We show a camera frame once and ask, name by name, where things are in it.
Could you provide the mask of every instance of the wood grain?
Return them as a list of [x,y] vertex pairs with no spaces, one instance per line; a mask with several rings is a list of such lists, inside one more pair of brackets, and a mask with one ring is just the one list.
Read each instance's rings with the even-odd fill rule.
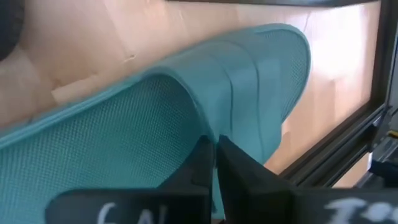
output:
[[30,0],[21,42],[0,63],[0,127],[92,95],[215,35],[283,22],[305,33],[313,63],[282,144],[266,164],[279,173],[368,101],[379,8]]

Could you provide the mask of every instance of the teal slide sandal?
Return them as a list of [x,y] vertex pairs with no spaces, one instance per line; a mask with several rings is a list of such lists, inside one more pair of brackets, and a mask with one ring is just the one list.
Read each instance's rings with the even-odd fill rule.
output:
[[[310,49],[270,24],[200,43],[0,137],[0,223],[44,224],[70,189],[157,187],[206,134],[263,164],[305,88]],[[214,172],[215,218],[224,215]]]

